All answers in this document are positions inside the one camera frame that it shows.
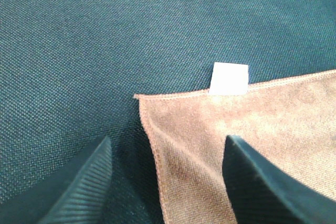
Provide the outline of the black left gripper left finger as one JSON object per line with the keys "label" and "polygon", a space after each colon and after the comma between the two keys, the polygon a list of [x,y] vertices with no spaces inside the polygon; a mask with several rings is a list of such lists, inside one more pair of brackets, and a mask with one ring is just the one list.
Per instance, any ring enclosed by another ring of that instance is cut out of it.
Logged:
{"label": "black left gripper left finger", "polygon": [[112,179],[107,136],[48,178],[1,205],[1,223],[99,223]]}

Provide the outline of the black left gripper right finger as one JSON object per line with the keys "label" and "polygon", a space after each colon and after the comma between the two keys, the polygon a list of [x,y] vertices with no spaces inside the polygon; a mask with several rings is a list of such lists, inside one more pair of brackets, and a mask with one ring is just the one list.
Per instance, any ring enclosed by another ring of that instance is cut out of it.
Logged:
{"label": "black left gripper right finger", "polygon": [[225,140],[223,179],[238,223],[335,223],[335,201],[284,173],[237,135]]}

